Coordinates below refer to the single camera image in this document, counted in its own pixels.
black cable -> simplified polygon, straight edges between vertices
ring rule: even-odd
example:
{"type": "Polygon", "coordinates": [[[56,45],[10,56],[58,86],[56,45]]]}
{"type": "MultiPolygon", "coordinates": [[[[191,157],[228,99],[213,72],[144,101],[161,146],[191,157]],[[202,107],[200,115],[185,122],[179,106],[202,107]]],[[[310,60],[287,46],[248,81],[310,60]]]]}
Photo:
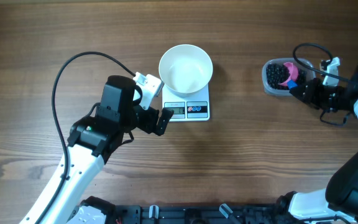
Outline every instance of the black cable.
{"type": "MultiPolygon", "coordinates": [[[[125,71],[127,71],[129,74],[131,74],[133,77],[135,77],[136,75],[131,72],[127,67],[125,67],[121,62],[119,62],[118,60],[116,60],[115,58],[113,58],[110,55],[106,55],[104,53],[101,52],[83,52],[77,55],[72,56],[72,58],[68,59],[63,66],[61,67],[61,69],[59,70],[59,72],[57,73],[56,79],[55,79],[55,83],[53,84],[53,88],[52,88],[52,114],[53,114],[53,119],[55,120],[55,124],[56,124],[56,129],[57,129],[57,133],[59,134],[60,137],[60,141],[62,142],[62,146],[63,146],[63,153],[65,156],[65,169],[63,171],[63,174],[61,176],[61,180],[60,183],[55,191],[55,193],[53,194],[52,198],[50,199],[48,205],[45,207],[44,211],[41,213],[41,215],[38,217],[36,224],[40,223],[42,221],[42,219],[44,218],[44,216],[46,215],[46,213],[49,211],[50,207],[52,206],[53,202],[55,201],[55,199],[57,198],[60,190],[63,187],[63,184],[67,178],[67,173],[68,173],[68,150],[67,150],[67,146],[65,143],[65,139],[63,137],[62,134],[62,130],[60,129],[60,125],[59,125],[59,121],[57,119],[57,114],[56,114],[56,106],[55,106],[55,95],[56,95],[56,88],[57,88],[57,83],[59,82],[59,78],[62,75],[63,70],[67,67],[67,65],[72,62],[74,59],[80,57],[80,56],[84,56],[84,55],[100,55],[103,57],[106,57],[110,60],[112,60],[113,62],[116,62],[119,66],[121,66],[121,68],[123,68],[125,71]]],[[[97,106],[97,103],[95,105],[93,105],[92,110],[88,113],[89,115],[92,114],[94,108],[97,106]]]]}
{"type": "Polygon", "coordinates": [[[318,49],[320,49],[320,50],[326,52],[326,53],[328,54],[328,56],[329,56],[330,63],[331,63],[331,61],[332,61],[332,59],[333,59],[332,54],[330,53],[330,51],[329,51],[327,48],[325,48],[325,47],[323,47],[323,46],[320,46],[320,45],[318,45],[318,44],[314,44],[314,43],[303,43],[303,44],[300,44],[300,45],[296,46],[296,47],[293,49],[293,52],[292,52],[292,57],[294,58],[294,60],[295,60],[296,62],[298,62],[298,64],[302,65],[303,67],[305,67],[305,68],[307,68],[307,69],[309,69],[309,70],[312,70],[312,71],[314,71],[314,72],[320,73],[320,74],[322,74],[322,75],[326,75],[326,76],[331,77],[331,78],[336,78],[336,79],[338,79],[338,80],[340,80],[340,81],[348,82],[348,83],[350,83],[350,84],[353,84],[353,85],[357,85],[357,86],[358,86],[358,83],[357,83],[357,82],[354,82],[354,81],[349,80],[349,79],[347,79],[347,78],[340,77],[339,75],[333,75],[333,74],[330,74],[330,73],[327,73],[327,72],[323,72],[323,71],[321,71],[321,70],[315,69],[315,68],[310,67],[309,65],[307,65],[307,64],[305,64],[305,63],[303,63],[303,62],[301,62],[301,60],[299,60],[298,57],[296,56],[296,51],[297,51],[300,47],[304,47],[304,46],[316,47],[316,48],[318,48],[318,49]]]}
{"type": "Polygon", "coordinates": [[[342,124],[338,124],[338,123],[333,123],[333,122],[329,122],[329,121],[323,120],[324,114],[329,113],[329,112],[330,112],[329,110],[323,110],[323,112],[322,112],[321,115],[320,115],[320,121],[323,122],[323,123],[330,124],[330,125],[334,125],[334,126],[338,126],[338,127],[343,127],[343,126],[347,123],[347,120],[349,119],[349,115],[352,114],[352,112],[348,112],[348,113],[345,115],[345,117],[343,117],[343,122],[342,122],[342,124]]]}
{"type": "Polygon", "coordinates": [[[313,222],[313,221],[330,221],[330,220],[342,220],[346,224],[351,224],[349,221],[347,221],[344,217],[341,217],[339,215],[335,215],[333,217],[322,217],[322,218],[306,218],[299,220],[300,222],[313,222]]]}
{"type": "Polygon", "coordinates": [[[140,102],[141,102],[141,101],[142,101],[142,99],[143,99],[143,92],[142,92],[141,87],[140,87],[140,86],[138,86],[138,85],[136,85],[136,86],[135,86],[135,90],[139,93],[140,97],[139,97],[139,99],[134,100],[134,102],[132,103],[132,104],[133,104],[133,106],[137,106],[137,105],[139,105],[139,104],[140,104],[140,102]]]}
{"type": "Polygon", "coordinates": [[[91,114],[93,113],[93,110],[94,110],[97,106],[100,106],[100,103],[95,103],[95,104],[92,106],[92,108],[91,108],[91,110],[89,111],[89,113],[88,113],[87,115],[83,116],[82,118],[84,119],[84,118],[87,118],[87,117],[91,116],[91,114]]]}
{"type": "Polygon", "coordinates": [[[129,131],[128,134],[131,139],[125,140],[124,142],[121,143],[121,145],[128,144],[128,143],[131,143],[134,141],[135,138],[134,138],[134,135],[132,134],[132,131],[129,131]]]}

